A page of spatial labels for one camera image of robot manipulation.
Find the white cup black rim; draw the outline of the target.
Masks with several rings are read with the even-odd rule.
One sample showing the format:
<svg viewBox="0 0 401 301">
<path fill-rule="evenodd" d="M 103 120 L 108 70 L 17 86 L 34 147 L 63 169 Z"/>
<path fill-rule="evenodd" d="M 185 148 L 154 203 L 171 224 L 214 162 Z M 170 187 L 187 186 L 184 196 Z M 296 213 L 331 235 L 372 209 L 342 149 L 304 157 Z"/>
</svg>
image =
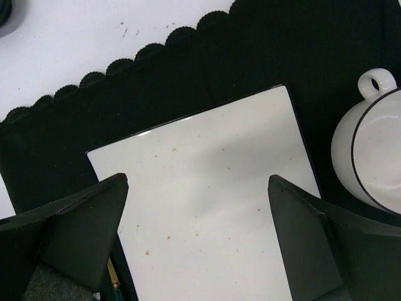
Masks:
<svg viewBox="0 0 401 301">
<path fill-rule="evenodd" d="M 386 69 L 358 79 L 363 100 L 340 120 L 331 142 L 333 168 L 360 201 L 400 214 L 400 87 Z"/>
</svg>

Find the white square plate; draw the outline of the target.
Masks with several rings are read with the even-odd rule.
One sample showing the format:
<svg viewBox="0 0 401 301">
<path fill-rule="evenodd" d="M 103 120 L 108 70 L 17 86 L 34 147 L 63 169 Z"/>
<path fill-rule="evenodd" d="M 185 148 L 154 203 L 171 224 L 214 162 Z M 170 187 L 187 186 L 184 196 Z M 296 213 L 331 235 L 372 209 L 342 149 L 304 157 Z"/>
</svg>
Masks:
<svg viewBox="0 0 401 301">
<path fill-rule="evenodd" d="M 128 178 L 118 236 L 140 300 L 290 300 L 268 199 L 278 174 L 314 196 L 278 86 L 88 153 Z"/>
</svg>

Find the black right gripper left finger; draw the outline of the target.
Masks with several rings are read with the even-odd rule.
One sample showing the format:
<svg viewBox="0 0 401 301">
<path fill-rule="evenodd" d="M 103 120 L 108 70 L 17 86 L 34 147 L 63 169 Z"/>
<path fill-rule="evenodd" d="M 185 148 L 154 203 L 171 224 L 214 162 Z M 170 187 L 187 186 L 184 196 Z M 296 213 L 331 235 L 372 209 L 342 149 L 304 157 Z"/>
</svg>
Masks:
<svg viewBox="0 0 401 301">
<path fill-rule="evenodd" d="M 1 300 L 93 300 L 128 194 L 118 173 L 1 220 Z"/>
</svg>

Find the black scalloped placemat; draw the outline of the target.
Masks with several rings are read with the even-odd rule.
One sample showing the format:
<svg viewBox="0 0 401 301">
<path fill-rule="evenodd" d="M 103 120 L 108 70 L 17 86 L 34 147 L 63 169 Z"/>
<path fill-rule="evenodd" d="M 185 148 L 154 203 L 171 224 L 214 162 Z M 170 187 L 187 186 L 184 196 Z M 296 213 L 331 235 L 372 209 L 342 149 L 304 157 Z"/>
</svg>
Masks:
<svg viewBox="0 0 401 301">
<path fill-rule="evenodd" d="M 285 86 L 315 197 L 367 205 L 340 184 L 330 146 L 360 101 L 358 78 L 377 67 L 400 76 L 398 1 L 236 1 L 134 60 L 10 111 L 1 123 L 1 175 L 16 213 L 31 211 L 101 181 L 90 151 Z"/>
</svg>

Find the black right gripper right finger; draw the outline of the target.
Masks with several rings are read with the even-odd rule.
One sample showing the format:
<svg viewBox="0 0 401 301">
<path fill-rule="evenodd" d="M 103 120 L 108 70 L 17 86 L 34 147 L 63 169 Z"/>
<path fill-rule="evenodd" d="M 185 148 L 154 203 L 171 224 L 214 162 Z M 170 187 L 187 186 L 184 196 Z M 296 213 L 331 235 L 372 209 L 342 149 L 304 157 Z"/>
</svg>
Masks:
<svg viewBox="0 0 401 301">
<path fill-rule="evenodd" d="M 279 175 L 268 197 L 294 300 L 399 300 L 400 218 L 342 208 Z"/>
</svg>

